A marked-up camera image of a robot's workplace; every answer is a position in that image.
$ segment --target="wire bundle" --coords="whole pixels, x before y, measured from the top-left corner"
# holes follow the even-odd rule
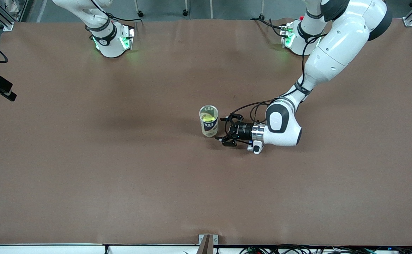
[[[284,252],[280,253],[280,249],[286,249]],[[377,254],[375,251],[385,249],[385,250],[395,250],[398,251],[399,254],[412,254],[412,249],[409,248],[401,248],[401,247],[384,247],[381,246],[377,249],[370,250],[363,247],[356,247],[356,248],[348,248],[342,246],[300,246],[296,244],[280,244],[276,245],[275,247],[271,248],[258,248],[258,247],[248,247],[242,249],[240,254],[288,254],[289,252],[294,252],[290,254],[313,254],[311,249],[316,249],[314,254],[323,254],[327,251],[326,254]]]
[[[275,30],[275,29],[280,29],[280,26],[283,26],[283,25],[285,25],[285,24],[281,24],[281,25],[279,25],[279,26],[275,26],[274,24],[272,24],[272,19],[269,19],[269,22],[265,21],[264,19],[260,19],[260,18],[253,18],[253,19],[250,19],[250,20],[257,20],[257,21],[262,22],[262,23],[265,24],[266,26],[271,27],[272,30],[273,30],[273,32],[274,32],[276,35],[280,36],[280,37],[283,37],[283,38],[287,38],[287,37],[288,37],[288,36],[286,36],[286,35],[279,34],[279,33]]]

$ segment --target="table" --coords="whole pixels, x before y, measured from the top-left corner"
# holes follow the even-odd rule
[[[1,37],[0,243],[412,246],[412,28],[395,19],[297,112],[296,147],[202,136],[285,92],[301,58],[255,21],[137,24],[107,59],[81,23]]]

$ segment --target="chair leg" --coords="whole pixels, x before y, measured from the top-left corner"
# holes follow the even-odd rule
[[[265,19],[263,13],[264,13],[264,0],[261,0],[261,14],[259,15],[260,19]]]
[[[135,11],[137,12],[137,15],[140,18],[143,17],[143,12],[141,10],[139,10],[139,5],[137,5],[137,0],[134,0],[134,4],[135,4]]]
[[[211,19],[214,19],[214,16],[213,16],[213,11],[212,11],[212,0],[210,1],[210,5],[211,5]]]
[[[189,14],[189,6],[187,3],[187,0],[185,0],[185,2],[186,2],[186,8],[182,11],[183,16],[187,16]]]

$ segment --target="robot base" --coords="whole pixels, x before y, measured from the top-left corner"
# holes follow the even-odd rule
[[[298,23],[300,20],[297,19],[292,23],[286,24],[286,26],[280,28],[280,34],[288,36],[288,38],[281,37],[281,44],[284,48],[289,48],[292,53],[301,56],[303,49],[305,48],[306,41],[298,34]],[[305,50],[305,56],[312,53],[314,48],[319,44],[320,39],[309,44]]]
[[[134,29],[129,29],[128,26],[122,25],[119,22],[114,22],[114,26],[117,27],[118,32],[109,42],[109,45],[102,45],[101,40],[99,42],[93,40],[96,44],[96,49],[98,49],[103,56],[107,58],[117,58],[126,50],[131,49],[134,39]]]

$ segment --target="white base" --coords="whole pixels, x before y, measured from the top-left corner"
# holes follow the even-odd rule
[[[111,40],[109,45],[103,46],[100,43],[96,43],[96,48],[107,58],[116,58],[121,56],[126,50],[131,49],[132,41],[134,37],[134,29],[129,30],[129,27],[122,25],[119,22],[114,22],[114,26],[117,27],[117,34],[114,39]],[[132,37],[129,40],[123,41],[122,38]]]
[[[294,34],[294,36],[292,37],[290,43],[286,43],[286,39],[285,38],[281,38],[281,43],[283,44],[283,46],[285,48],[289,48],[292,53],[301,56],[303,53],[303,49],[305,48],[306,42],[305,39],[303,39],[299,34],[298,34],[298,23],[300,23],[300,20],[297,19],[295,21],[293,21],[293,23],[291,24],[293,31],[292,33]],[[305,50],[305,56],[309,55],[312,53],[312,51],[314,50],[314,48],[316,48],[316,46],[319,44],[320,39],[316,40],[316,42],[309,44],[306,47]]]

